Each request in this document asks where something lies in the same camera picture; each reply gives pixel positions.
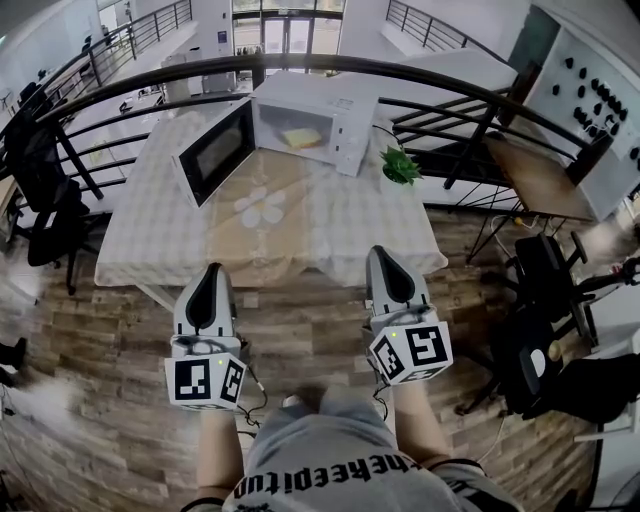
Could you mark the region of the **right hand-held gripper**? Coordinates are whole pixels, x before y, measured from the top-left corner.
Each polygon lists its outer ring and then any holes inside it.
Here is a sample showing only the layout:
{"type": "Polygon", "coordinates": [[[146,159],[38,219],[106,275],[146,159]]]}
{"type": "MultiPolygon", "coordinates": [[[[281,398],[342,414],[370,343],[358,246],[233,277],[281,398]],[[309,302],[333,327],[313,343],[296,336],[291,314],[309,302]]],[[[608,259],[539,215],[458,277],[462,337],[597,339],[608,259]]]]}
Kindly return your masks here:
{"type": "Polygon", "coordinates": [[[367,297],[380,315],[370,322],[373,339],[368,352],[383,380],[390,386],[424,381],[450,367],[449,327],[428,304],[428,288],[418,269],[390,249],[374,245],[367,256],[366,278],[367,297]]]}

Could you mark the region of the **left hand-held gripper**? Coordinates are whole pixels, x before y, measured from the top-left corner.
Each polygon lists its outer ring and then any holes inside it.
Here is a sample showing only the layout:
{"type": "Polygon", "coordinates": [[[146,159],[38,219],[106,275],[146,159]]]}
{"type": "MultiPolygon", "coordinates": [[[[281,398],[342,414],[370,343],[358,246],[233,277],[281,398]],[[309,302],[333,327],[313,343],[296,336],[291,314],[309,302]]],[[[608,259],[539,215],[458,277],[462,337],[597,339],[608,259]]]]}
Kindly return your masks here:
{"type": "Polygon", "coordinates": [[[232,336],[236,318],[231,280],[211,263],[183,288],[174,308],[171,356],[164,360],[172,405],[195,411],[237,409],[247,365],[243,342],[232,336]]]}

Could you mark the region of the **white microwave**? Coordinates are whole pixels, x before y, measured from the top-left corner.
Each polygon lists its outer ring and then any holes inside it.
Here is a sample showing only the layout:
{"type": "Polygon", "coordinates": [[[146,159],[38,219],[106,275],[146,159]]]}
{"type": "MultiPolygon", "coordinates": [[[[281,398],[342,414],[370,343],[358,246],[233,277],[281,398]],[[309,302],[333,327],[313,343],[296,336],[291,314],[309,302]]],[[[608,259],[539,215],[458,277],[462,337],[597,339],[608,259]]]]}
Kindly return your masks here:
{"type": "Polygon", "coordinates": [[[192,207],[201,208],[258,149],[322,162],[355,177],[377,101],[337,78],[278,71],[178,145],[171,162],[179,187],[192,207]],[[296,128],[317,130],[323,144],[291,149],[282,132],[296,128]]]}

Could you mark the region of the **person's right forearm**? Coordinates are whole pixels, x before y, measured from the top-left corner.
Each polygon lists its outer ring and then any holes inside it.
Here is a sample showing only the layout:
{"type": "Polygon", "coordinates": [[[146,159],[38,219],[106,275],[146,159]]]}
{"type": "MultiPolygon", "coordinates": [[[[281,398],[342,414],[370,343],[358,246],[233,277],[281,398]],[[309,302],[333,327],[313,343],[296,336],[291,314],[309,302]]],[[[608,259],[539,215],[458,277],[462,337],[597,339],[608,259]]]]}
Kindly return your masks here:
{"type": "Polygon", "coordinates": [[[392,402],[400,451],[425,468],[452,458],[422,381],[393,386],[392,402]]]}

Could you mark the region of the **table with checkered cloth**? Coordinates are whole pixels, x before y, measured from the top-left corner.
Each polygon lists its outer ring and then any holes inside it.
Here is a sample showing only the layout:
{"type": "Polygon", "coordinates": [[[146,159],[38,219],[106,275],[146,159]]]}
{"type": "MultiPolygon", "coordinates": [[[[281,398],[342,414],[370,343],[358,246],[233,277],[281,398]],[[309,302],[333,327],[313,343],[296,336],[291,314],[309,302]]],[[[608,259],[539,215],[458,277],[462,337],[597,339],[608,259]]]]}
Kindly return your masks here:
{"type": "Polygon", "coordinates": [[[152,130],[102,242],[98,285],[182,286],[218,262],[237,287],[272,285],[308,268],[359,286],[376,245],[424,275],[446,267],[420,199],[383,176],[375,151],[353,178],[258,150],[202,208],[192,207],[170,154],[204,123],[201,114],[188,112],[152,130]]]}

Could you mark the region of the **green potted plant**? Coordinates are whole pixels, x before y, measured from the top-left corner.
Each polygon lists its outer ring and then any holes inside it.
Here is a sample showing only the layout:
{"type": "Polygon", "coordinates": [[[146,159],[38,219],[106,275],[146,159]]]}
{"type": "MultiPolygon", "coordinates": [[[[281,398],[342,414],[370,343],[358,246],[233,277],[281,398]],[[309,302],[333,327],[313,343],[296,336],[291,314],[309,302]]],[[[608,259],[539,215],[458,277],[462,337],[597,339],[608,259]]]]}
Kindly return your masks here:
{"type": "Polygon", "coordinates": [[[399,185],[413,185],[422,178],[421,168],[403,149],[388,146],[380,152],[383,160],[382,171],[387,179],[399,185]]]}

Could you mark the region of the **person's grey printed t-shirt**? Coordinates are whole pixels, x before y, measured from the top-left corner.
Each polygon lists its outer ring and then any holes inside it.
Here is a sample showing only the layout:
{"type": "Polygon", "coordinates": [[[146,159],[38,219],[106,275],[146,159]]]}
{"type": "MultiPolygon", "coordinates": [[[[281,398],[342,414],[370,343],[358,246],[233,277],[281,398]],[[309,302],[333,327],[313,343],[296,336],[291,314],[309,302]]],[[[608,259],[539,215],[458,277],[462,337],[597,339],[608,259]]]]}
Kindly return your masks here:
{"type": "Polygon", "coordinates": [[[268,415],[232,493],[180,512],[524,512],[474,460],[416,463],[399,450],[395,422],[349,389],[292,395],[303,403],[268,415]]]}

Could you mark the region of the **wooden side table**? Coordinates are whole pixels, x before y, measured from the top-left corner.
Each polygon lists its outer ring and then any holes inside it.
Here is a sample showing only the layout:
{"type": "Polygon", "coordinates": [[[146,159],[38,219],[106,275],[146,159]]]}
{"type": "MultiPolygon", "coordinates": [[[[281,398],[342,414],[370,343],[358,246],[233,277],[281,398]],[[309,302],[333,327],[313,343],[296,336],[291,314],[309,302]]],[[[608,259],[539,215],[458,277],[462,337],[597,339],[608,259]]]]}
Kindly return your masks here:
{"type": "Polygon", "coordinates": [[[497,215],[500,224],[488,235],[479,232],[466,261],[473,259],[496,237],[508,220],[519,215],[591,222],[595,214],[584,194],[557,160],[504,137],[484,140],[505,182],[486,196],[473,198],[471,189],[455,205],[462,209],[485,208],[485,217],[497,215]]]}

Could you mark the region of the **black bag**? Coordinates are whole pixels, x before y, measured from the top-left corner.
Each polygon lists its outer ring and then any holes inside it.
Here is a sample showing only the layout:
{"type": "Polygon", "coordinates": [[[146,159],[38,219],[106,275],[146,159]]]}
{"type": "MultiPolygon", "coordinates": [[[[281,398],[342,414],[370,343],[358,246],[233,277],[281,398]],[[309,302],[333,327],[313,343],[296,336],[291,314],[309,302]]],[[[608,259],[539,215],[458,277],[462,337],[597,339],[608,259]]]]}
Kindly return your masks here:
{"type": "Polygon", "coordinates": [[[640,397],[640,354],[569,362],[522,414],[523,420],[556,411],[594,424],[617,419],[640,397]]]}

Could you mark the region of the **black office chair with jacket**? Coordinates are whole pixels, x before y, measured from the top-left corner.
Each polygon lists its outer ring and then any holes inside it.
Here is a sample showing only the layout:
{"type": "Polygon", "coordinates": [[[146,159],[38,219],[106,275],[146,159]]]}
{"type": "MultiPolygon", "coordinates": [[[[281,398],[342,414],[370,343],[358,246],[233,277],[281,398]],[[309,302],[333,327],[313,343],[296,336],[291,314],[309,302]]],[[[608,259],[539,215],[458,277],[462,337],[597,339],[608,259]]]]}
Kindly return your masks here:
{"type": "Polygon", "coordinates": [[[5,150],[6,167],[36,213],[27,236],[28,264],[58,267],[60,259],[67,256],[66,287],[68,294],[74,295],[76,255],[81,249],[98,253],[89,244],[89,234],[104,224],[107,216],[91,215],[82,202],[79,183],[64,173],[53,128],[37,123],[26,112],[19,113],[6,126],[5,150]]]}

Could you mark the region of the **curved black metal railing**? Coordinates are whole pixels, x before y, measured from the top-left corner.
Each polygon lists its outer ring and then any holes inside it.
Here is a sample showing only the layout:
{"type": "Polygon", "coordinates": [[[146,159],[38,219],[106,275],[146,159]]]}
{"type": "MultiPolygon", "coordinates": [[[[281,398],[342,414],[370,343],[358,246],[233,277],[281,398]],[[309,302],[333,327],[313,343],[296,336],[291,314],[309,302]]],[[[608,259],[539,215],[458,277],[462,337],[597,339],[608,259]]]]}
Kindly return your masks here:
{"type": "Polygon", "coordinates": [[[456,94],[456,99],[436,104],[426,99],[409,100],[391,91],[378,98],[381,105],[403,109],[403,114],[392,117],[390,131],[398,136],[408,155],[418,163],[429,157],[445,162],[445,167],[426,168],[424,173],[444,178],[447,189],[459,181],[514,187],[514,181],[496,160],[475,157],[487,137],[499,139],[503,135],[568,159],[565,172],[572,183],[578,184],[609,150],[623,124],[619,111],[598,122],[594,115],[577,107],[572,115],[589,135],[588,139],[582,139],[515,102],[512,87],[491,91],[415,66],[324,54],[254,54],[176,64],[100,86],[73,101],[53,100],[45,86],[38,86],[19,106],[37,120],[59,122],[126,92],[196,76],[247,71],[253,86],[259,87],[272,81],[266,75],[269,69],[334,71],[335,83],[351,76],[378,76],[456,94]]]}

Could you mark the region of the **straight black railing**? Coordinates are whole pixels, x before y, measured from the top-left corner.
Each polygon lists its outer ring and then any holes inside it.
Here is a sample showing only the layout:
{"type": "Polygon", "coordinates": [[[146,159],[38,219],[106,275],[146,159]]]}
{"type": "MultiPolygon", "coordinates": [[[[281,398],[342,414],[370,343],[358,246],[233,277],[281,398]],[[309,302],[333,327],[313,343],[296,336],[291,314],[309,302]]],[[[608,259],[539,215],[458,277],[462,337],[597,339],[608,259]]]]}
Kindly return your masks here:
{"type": "Polygon", "coordinates": [[[42,90],[54,103],[77,99],[109,83],[126,64],[191,20],[191,0],[177,0],[124,24],[47,75],[42,90]]]}
{"type": "Polygon", "coordinates": [[[400,0],[389,0],[386,21],[415,39],[422,48],[435,53],[464,48],[476,49],[497,61],[508,61],[452,25],[400,0]]]}

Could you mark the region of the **white pegboard with black holders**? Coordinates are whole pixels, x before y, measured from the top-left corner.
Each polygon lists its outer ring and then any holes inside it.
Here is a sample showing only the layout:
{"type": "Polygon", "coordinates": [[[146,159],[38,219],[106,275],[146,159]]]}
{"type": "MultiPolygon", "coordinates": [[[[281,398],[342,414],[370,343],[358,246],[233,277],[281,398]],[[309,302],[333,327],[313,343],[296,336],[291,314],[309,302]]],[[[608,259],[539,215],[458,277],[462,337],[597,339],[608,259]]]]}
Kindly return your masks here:
{"type": "Polygon", "coordinates": [[[618,126],[602,159],[579,184],[597,219],[640,185],[640,19],[625,0],[533,0],[560,25],[525,105],[589,143],[574,117],[618,126]]]}

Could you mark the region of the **glass entrance door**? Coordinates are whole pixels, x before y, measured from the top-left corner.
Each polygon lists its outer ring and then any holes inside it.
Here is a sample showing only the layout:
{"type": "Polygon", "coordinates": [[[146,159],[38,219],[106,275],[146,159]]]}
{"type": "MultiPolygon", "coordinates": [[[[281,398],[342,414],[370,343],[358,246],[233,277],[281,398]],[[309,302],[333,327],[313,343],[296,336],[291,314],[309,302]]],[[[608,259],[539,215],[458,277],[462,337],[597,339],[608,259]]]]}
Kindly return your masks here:
{"type": "Polygon", "coordinates": [[[235,12],[234,53],[338,53],[343,13],[313,9],[267,9],[235,12]]]}

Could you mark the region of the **white table frame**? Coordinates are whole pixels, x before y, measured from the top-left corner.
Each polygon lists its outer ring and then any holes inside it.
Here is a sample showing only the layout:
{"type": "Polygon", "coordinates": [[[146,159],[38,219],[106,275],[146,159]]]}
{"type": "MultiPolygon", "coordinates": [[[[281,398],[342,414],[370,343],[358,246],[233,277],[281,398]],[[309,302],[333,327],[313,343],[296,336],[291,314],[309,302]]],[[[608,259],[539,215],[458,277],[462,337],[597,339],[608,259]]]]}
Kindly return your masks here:
{"type": "Polygon", "coordinates": [[[154,302],[165,308],[167,311],[174,311],[176,299],[171,294],[169,294],[162,286],[136,284],[136,287],[154,302]]]}

